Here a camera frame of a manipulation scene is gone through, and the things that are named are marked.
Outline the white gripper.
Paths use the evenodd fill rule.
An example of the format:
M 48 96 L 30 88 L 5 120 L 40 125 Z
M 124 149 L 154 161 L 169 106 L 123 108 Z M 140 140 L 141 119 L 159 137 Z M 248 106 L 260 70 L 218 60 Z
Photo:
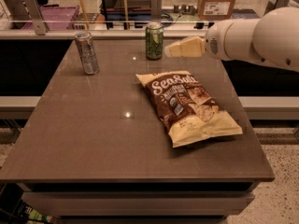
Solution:
M 164 53 L 167 57 L 202 57 L 207 52 L 214 59 L 230 61 L 231 57 L 226 51 L 225 39 L 234 23 L 233 20 L 215 22 L 207 30 L 205 42 L 199 36 L 186 37 L 165 46 Z

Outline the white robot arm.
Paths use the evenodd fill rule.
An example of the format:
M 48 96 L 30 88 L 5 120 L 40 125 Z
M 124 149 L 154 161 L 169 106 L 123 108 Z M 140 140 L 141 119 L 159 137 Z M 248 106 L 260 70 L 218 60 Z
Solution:
M 189 36 L 164 48 L 168 57 L 243 61 L 299 72 L 299 8 L 281 7 L 260 19 L 231 19 L 213 24 L 203 38 Z

